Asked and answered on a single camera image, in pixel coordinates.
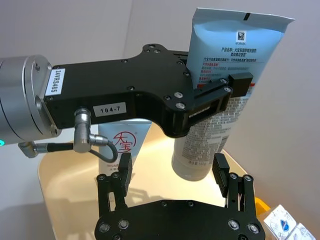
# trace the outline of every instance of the blue tube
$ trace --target blue tube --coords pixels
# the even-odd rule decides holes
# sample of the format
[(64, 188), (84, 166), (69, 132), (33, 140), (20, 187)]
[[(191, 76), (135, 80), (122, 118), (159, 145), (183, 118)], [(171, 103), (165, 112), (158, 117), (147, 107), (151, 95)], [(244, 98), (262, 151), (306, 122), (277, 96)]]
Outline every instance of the blue tube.
[(271, 14), (197, 8), (187, 59), (194, 88), (229, 74), (253, 75), (245, 97), (231, 98), (226, 111), (191, 127), (174, 142), (172, 167), (184, 179), (198, 181), (211, 169), (238, 120), (270, 56), (292, 18)]

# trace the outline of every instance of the black metal bracket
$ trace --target black metal bracket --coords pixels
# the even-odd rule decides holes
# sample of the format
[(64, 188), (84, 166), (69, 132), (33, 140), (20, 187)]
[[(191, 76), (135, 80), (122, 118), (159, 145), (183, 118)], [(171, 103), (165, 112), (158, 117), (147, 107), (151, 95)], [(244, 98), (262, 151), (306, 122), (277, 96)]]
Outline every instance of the black metal bracket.
[(183, 137), (191, 126), (224, 111), (233, 92), (244, 96), (252, 80), (235, 76), (193, 89), (187, 56), (148, 44), (129, 59), (54, 66), (65, 69), (61, 94), (44, 102), (59, 129), (73, 127), (74, 112), (86, 108), (92, 124), (144, 118), (169, 137)]
[[(225, 207), (193, 200), (160, 200), (128, 208), (125, 196), (132, 162), (131, 154), (124, 153), (118, 172), (97, 176), (99, 220), (94, 236), (97, 240), (264, 240), (265, 232), (256, 217), (253, 178), (239, 177), (229, 169), (224, 155), (216, 153), (212, 170), (226, 197)], [(110, 211), (110, 192), (114, 192), (115, 211)]]

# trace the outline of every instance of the silver metal cylinder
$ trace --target silver metal cylinder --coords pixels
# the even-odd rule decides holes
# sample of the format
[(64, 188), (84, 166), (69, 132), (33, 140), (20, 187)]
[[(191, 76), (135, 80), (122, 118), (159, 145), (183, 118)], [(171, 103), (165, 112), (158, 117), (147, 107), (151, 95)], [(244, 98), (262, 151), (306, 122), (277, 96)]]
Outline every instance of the silver metal cylinder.
[(73, 150), (77, 153), (89, 152), (91, 150), (91, 113), (86, 108), (80, 108), (75, 111), (74, 116)]
[(90, 143), (93, 146), (107, 146), (108, 145), (108, 138), (105, 136), (90, 134)]
[(43, 98), (51, 65), (41, 55), (0, 59), (0, 141), (30, 142), (60, 134)]

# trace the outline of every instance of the label sticker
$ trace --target label sticker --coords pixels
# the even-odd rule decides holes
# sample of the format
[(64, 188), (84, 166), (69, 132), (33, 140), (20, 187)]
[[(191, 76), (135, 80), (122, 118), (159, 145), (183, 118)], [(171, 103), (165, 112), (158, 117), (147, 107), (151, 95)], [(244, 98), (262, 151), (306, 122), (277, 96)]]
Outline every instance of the label sticker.
[(64, 83), (65, 71), (65, 68), (51, 70), (50, 78), (45, 91), (45, 96), (61, 94), (62, 85)]
[(93, 110), (96, 117), (103, 117), (116, 114), (125, 114), (127, 112), (127, 106), (123, 101), (112, 104), (93, 106)]
[(236, 43), (245, 43), (247, 40), (247, 31), (238, 30), (235, 36)]

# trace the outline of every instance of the gray wall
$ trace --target gray wall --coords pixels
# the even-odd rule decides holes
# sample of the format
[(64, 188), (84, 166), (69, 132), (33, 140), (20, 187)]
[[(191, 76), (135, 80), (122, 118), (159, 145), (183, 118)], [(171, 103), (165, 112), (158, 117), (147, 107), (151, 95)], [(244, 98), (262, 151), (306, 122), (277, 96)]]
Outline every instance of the gray wall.
[[(131, 0), (2, 0), (0, 58), (42, 54), (53, 65), (121, 58), (131, 4)], [(73, 130), (65, 130), (51, 141), (72, 139)], [(53, 240), (38, 180), (43, 155), (28, 159), (16, 145), (8, 145), (0, 148), (0, 156), (0, 239)]]
[(124, 54), (144, 44), (188, 50), (196, 7), (296, 18), (265, 69), (226, 150), (255, 178), (256, 194), (283, 204), (320, 237), (319, 9), (316, 0), (134, 0)]

